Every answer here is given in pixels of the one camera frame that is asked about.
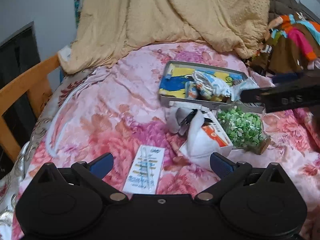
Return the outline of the black white striped sock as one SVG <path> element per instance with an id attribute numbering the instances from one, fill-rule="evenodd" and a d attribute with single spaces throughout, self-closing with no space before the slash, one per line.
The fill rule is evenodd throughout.
<path id="1" fill-rule="evenodd" d="M 188 126 L 193 119 L 193 117 L 196 115 L 197 110 L 196 109 L 189 109 L 189 108 L 178 108 L 175 117 L 178 124 L 178 134 L 184 135 L 188 129 Z"/>

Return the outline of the white quilted baby cloth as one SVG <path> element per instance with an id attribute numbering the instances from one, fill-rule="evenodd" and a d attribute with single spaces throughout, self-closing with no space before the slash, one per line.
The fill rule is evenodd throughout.
<path id="1" fill-rule="evenodd" d="M 220 78 L 197 70 L 193 72 L 192 76 L 195 87 L 202 98 L 208 101 L 222 102 L 232 97 L 230 86 Z"/>

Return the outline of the striped colourful cloth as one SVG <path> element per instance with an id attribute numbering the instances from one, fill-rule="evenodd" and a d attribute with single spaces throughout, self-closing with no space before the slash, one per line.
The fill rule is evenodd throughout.
<path id="1" fill-rule="evenodd" d="M 199 91 L 194 81 L 188 81 L 185 83 L 185 98 L 196 100 L 199 97 Z"/>

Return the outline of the grey face mask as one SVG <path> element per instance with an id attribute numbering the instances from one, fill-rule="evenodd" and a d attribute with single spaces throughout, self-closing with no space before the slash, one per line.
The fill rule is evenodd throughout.
<path id="1" fill-rule="evenodd" d="M 244 81 L 241 81 L 237 85 L 231 87 L 231 101 L 240 100 L 240 94 L 243 90 L 250 90 L 259 88 L 258 84 L 251 78 L 247 78 Z"/>

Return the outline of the white plastic packet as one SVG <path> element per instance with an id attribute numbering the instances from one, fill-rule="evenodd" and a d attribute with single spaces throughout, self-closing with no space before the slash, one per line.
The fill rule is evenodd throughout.
<path id="1" fill-rule="evenodd" d="M 180 152 L 191 163 L 210 171 L 210 156 L 219 149 L 219 146 L 204 133 L 203 124 L 203 112 L 197 111 L 190 122 L 187 140 L 180 147 Z"/>

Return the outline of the orange white box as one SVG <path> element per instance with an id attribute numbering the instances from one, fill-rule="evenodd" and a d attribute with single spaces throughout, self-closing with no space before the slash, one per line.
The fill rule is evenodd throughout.
<path id="1" fill-rule="evenodd" d="M 233 143 L 227 133 L 212 112 L 203 113 L 203 116 L 204 124 L 202 125 L 202 130 L 212 142 L 216 142 L 219 146 L 219 149 L 215 151 L 224 157 L 228 157 L 233 149 Z"/>

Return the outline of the white printed card packet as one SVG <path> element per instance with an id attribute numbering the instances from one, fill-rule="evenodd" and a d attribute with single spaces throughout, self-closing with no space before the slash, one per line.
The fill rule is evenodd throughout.
<path id="1" fill-rule="evenodd" d="M 140 145 L 123 192 L 129 194 L 156 194 L 161 174 L 165 149 L 155 146 Z"/>

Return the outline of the brown colourful cartoon blanket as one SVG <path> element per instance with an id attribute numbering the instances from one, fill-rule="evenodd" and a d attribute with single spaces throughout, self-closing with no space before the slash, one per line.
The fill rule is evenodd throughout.
<path id="1" fill-rule="evenodd" d="M 273 19 L 246 65 L 263 76 L 319 69 L 319 23 L 300 12 Z"/>

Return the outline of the pink floral bedsheet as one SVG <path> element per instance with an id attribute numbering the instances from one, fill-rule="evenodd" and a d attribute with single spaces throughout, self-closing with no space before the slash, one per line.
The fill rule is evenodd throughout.
<path id="1" fill-rule="evenodd" d="M 26 189 L 44 163 L 69 167 L 106 152 L 113 154 L 114 167 L 105 181 L 121 190 L 140 145 L 165 149 L 157 193 L 195 195 L 215 184 L 215 173 L 182 157 L 184 137 L 167 130 L 158 90 L 170 60 L 238 70 L 260 87 L 271 83 L 236 56 L 193 42 L 143 47 L 110 69 L 80 72 L 65 79 L 37 122 L 29 144 L 29 167 L 19 191 Z M 312 114 L 304 109 L 264 114 L 263 126 L 272 138 L 267 150 L 262 155 L 233 150 L 229 158 L 256 167 L 280 163 L 308 206 L 302 236 L 319 239 L 319 135 L 311 119 Z"/>

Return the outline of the grey metal tray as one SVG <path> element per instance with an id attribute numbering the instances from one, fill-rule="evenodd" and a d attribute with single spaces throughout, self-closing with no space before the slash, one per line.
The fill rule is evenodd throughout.
<path id="1" fill-rule="evenodd" d="M 220 106 L 231 103 L 226 99 L 222 102 L 208 101 L 201 96 L 196 100 L 185 98 L 185 83 L 192 81 L 194 71 L 202 71 L 225 81 L 229 86 L 233 85 L 235 80 L 246 80 L 248 76 L 244 72 L 237 70 L 222 68 L 218 66 L 210 66 L 200 63 L 168 61 L 165 65 L 163 77 L 159 86 L 159 100 L 162 106 L 169 107 L 171 101 L 198 103 L 211 110 L 216 110 Z"/>

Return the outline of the dark brown quilted blanket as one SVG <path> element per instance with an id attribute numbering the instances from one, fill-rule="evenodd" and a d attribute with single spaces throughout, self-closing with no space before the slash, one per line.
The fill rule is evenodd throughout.
<path id="1" fill-rule="evenodd" d="M 295 12 L 300 12 L 296 0 L 270 0 L 268 21 L 271 22 L 280 15 L 294 14 Z"/>

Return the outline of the yellow blue cartoon drawing paper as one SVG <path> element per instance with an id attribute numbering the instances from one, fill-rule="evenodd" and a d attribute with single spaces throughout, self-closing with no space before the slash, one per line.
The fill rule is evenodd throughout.
<path id="1" fill-rule="evenodd" d="M 231 97 L 232 87 L 247 79 L 243 72 L 233 72 L 206 65 L 178 64 L 166 66 L 159 86 L 159 94 L 184 99 L 224 102 Z"/>

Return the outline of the beige dotted quilt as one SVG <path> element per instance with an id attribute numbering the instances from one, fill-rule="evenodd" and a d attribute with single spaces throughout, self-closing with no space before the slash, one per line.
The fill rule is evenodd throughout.
<path id="1" fill-rule="evenodd" d="M 67 74 L 113 66 L 153 43 L 197 41 L 251 57 L 264 36 L 270 0 L 84 0 Z"/>

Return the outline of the dark cabinet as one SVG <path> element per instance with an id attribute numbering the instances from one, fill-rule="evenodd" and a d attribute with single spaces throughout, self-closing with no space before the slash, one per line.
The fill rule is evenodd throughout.
<path id="1" fill-rule="evenodd" d="M 0 81 L 3 88 L 13 79 L 40 63 L 34 23 L 28 23 L 3 41 L 0 54 Z"/>

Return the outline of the wooden bed frame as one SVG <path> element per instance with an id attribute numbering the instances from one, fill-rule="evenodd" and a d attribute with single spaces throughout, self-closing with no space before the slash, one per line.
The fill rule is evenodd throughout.
<path id="1" fill-rule="evenodd" d="M 54 55 L 31 67 L 1 89 L 1 115 L 3 115 L 22 95 L 26 94 L 33 113 L 38 118 L 53 92 L 47 75 L 60 66 Z M 17 160 L 21 150 L 4 118 L 1 118 L 1 147 L 12 162 Z"/>

